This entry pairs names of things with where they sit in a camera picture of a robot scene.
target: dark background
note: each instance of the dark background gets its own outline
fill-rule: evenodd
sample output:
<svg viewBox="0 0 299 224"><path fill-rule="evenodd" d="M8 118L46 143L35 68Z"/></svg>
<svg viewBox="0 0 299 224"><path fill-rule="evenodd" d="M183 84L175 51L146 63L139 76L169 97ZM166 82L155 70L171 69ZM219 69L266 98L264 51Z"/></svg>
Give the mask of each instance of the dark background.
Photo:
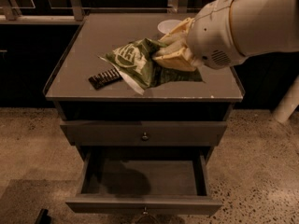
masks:
<svg viewBox="0 0 299 224"><path fill-rule="evenodd" d="M62 0L69 6L68 0ZM83 6L160 7L167 0L82 0ZM189 0L202 7L214 0ZM36 8L23 15L71 15L71 9L51 9L48 0L34 0ZM0 106L53 107L42 92L78 25L0 24ZM251 57L236 66L246 95L236 108L274 109L299 74L299 52Z"/></svg>

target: concrete floor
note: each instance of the concrete floor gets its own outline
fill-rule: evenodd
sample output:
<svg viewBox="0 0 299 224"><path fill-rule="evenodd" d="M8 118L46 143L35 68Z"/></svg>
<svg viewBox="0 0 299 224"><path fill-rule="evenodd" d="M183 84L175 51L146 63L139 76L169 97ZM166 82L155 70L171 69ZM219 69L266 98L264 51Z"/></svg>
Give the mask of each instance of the concrete floor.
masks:
<svg viewBox="0 0 299 224"><path fill-rule="evenodd" d="M0 223L131 224L140 215L75 214L83 162L59 128L54 109L0 108ZM163 224L299 223L299 112L281 125L267 110L234 110L207 165L212 217L155 216Z"/></svg>

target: cabinet handle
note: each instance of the cabinet handle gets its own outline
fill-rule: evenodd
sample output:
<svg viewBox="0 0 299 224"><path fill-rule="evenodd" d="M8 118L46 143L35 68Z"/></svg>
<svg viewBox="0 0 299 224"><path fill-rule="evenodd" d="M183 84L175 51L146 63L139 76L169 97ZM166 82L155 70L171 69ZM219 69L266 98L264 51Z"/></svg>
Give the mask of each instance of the cabinet handle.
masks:
<svg viewBox="0 0 299 224"><path fill-rule="evenodd" d="M141 139L142 139L143 141L148 141L150 138L149 138L149 136L148 136L148 134L147 134L146 132L143 132L143 134L142 134L142 136L141 136Z"/></svg>

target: empty drawer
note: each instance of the empty drawer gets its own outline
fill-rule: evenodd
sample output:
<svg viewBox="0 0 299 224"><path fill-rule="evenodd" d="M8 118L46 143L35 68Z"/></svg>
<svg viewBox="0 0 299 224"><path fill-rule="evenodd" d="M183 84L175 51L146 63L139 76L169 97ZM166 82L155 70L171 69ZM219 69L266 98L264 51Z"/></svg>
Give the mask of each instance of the empty drawer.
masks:
<svg viewBox="0 0 299 224"><path fill-rule="evenodd" d="M85 160L76 197L80 213L212 215L206 164L198 147L94 147Z"/></svg>
<svg viewBox="0 0 299 224"><path fill-rule="evenodd" d="M81 146L216 146L225 121L65 121L71 144Z"/></svg>

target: drawer front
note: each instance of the drawer front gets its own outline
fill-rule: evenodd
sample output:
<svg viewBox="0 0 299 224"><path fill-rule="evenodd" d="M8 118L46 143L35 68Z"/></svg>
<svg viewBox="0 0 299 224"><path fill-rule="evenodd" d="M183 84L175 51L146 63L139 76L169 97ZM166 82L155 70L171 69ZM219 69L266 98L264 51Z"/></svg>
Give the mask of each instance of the drawer front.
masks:
<svg viewBox="0 0 299 224"><path fill-rule="evenodd" d="M198 147L92 149L78 193L66 204L79 213L138 214L147 209L150 214L213 215L221 207L210 196Z"/></svg>
<svg viewBox="0 0 299 224"><path fill-rule="evenodd" d="M203 121L66 121L71 144L81 146L216 146L226 122Z"/></svg>

